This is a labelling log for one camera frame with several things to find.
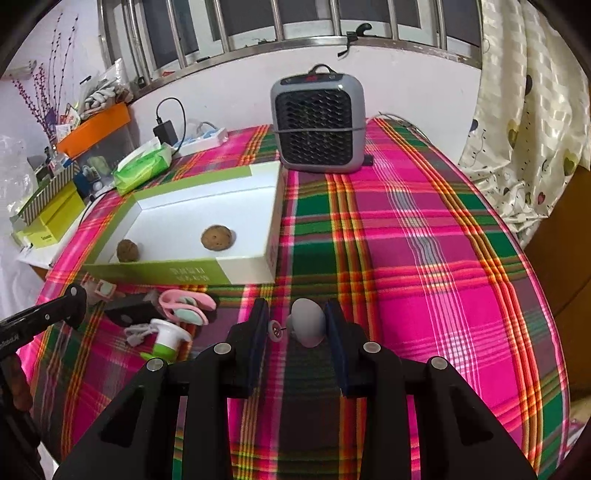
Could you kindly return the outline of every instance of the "white power strip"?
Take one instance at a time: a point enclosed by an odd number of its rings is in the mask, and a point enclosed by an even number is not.
[[[218,128],[217,130],[210,130],[199,138],[186,138],[179,151],[173,158],[185,157],[193,155],[194,153],[210,148],[219,147],[228,140],[228,131],[225,128]],[[173,146],[173,150],[178,148],[180,141]]]

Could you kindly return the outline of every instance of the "green tissue package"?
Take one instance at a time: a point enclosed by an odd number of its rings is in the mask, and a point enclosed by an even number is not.
[[[131,160],[120,170],[113,172],[117,192],[120,195],[131,192],[134,188],[167,170],[171,161],[172,151],[170,146],[166,144],[159,150]]]

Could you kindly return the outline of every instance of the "white wall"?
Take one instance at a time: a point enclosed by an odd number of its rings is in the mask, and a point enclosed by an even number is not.
[[[416,124],[452,161],[458,162],[470,130],[480,84],[480,70],[425,54],[378,47],[342,46],[283,50],[221,64],[170,83],[132,106],[136,141],[145,142],[155,127],[155,108],[178,97],[189,118],[230,130],[272,123],[269,93],[273,83],[304,73],[317,63],[350,73],[363,84],[367,116],[395,113]],[[160,108],[182,137],[176,102]]]
[[[67,39],[79,15],[75,42],[68,54],[64,86],[62,90],[63,106],[78,101],[79,83],[88,75],[104,71],[105,65],[100,52],[98,41],[98,13],[96,0],[62,0],[49,14],[47,14],[29,34],[18,50],[9,68],[16,68],[28,64],[29,60],[36,60],[37,64],[47,65],[51,51],[51,39],[59,13],[63,12],[60,20],[63,48],[61,55],[65,55]],[[61,69],[63,60],[56,62]],[[33,80],[23,81],[28,93],[35,98]],[[16,87],[10,81],[0,82],[0,135],[25,140],[27,155],[43,154],[48,145],[47,137],[41,125],[36,123]]]
[[[79,82],[105,69],[98,40],[96,0],[62,0],[26,39],[11,66],[29,59],[47,62],[57,16],[63,35],[80,15],[76,43],[66,67],[65,97],[76,102]],[[337,59],[341,46],[284,50],[212,67],[180,79],[137,100],[131,106],[136,142],[152,137],[155,107],[167,96],[177,96],[189,118],[208,120],[228,129],[271,123],[269,92],[279,78],[327,63],[356,76],[365,90],[366,113],[396,113],[421,128],[453,161],[462,154],[474,113],[480,70],[453,61],[391,48],[353,46]],[[24,82],[34,95],[33,81]],[[47,140],[11,82],[0,82],[0,135],[22,138],[27,154],[43,152]],[[182,117],[175,102],[161,107],[182,135]]]

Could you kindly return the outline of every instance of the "open cardboard box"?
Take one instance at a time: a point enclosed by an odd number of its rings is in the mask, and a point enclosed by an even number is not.
[[[112,283],[260,284],[275,281],[285,170],[279,161],[211,171],[135,192],[95,243],[85,270]],[[233,232],[227,250],[201,243],[212,225]],[[123,239],[139,261],[120,263]]]

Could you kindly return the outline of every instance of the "walnut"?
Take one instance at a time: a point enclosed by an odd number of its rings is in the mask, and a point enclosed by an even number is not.
[[[232,246],[232,231],[223,225],[212,225],[201,235],[201,243],[208,250],[220,252]]]
[[[120,262],[137,262],[139,260],[138,246],[131,240],[122,240],[117,245],[117,258]]]

